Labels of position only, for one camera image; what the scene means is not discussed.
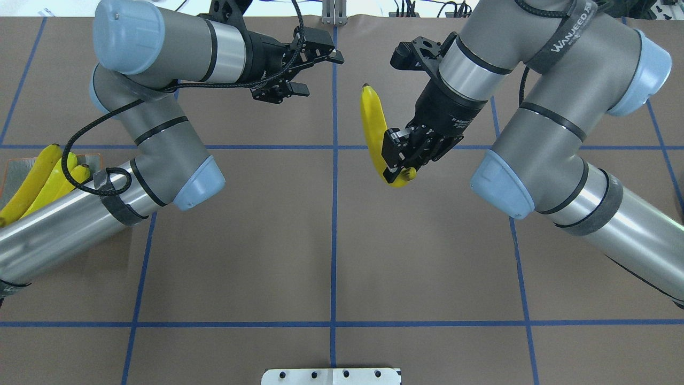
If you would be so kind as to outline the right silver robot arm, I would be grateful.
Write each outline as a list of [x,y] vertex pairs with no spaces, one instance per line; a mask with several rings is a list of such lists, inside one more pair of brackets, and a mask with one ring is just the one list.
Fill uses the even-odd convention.
[[513,219],[540,213],[682,307],[682,225],[578,154],[605,114],[631,114],[660,90],[672,59],[594,1],[481,1],[444,41],[400,42],[391,65],[430,80],[404,128],[386,126],[364,86],[364,133],[380,177],[404,186],[442,158],[518,64],[540,78],[471,189]]

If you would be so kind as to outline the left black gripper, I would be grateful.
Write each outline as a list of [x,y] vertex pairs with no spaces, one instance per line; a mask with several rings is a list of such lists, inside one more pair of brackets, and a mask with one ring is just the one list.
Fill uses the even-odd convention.
[[[291,67],[311,67],[323,61],[334,64],[345,62],[330,32],[323,29],[296,28],[293,31],[293,41],[287,45],[271,36],[248,31],[245,42],[244,88],[254,88],[257,81],[276,74],[291,59],[294,59]],[[281,103],[285,98],[309,95],[307,85],[293,81],[281,81],[273,86],[252,90],[254,100],[267,103]]]

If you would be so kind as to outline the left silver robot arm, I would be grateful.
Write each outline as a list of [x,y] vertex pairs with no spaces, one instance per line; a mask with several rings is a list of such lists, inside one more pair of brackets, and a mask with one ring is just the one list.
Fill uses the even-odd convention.
[[[293,78],[317,63],[344,63],[327,30],[293,30],[288,44],[247,29],[249,1],[213,1],[191,16],[145,1],[102,1],[93,24],[93,104],[104,112],[56,153],[74,190],[2,228],[2,298],[26,288],[96,243],[144,221],[167,204],[188,210],[224,188],[225,178],[174,98],[181,88],[247,88],[259,102],[281,103],[309,90]],[[68,175],[71,146],[117,117],[139,156]]]

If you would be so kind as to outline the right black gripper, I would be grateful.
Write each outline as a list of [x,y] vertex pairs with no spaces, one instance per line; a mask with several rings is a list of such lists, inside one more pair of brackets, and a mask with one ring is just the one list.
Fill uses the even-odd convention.
[[431,80],[415,103],[406,128],[389,128],[383,134],[381,155],[387,167],[383,177],[390,185],[411,180],[429,160],[437,161],[463,139],[463,132],[486,102],[474,102]]

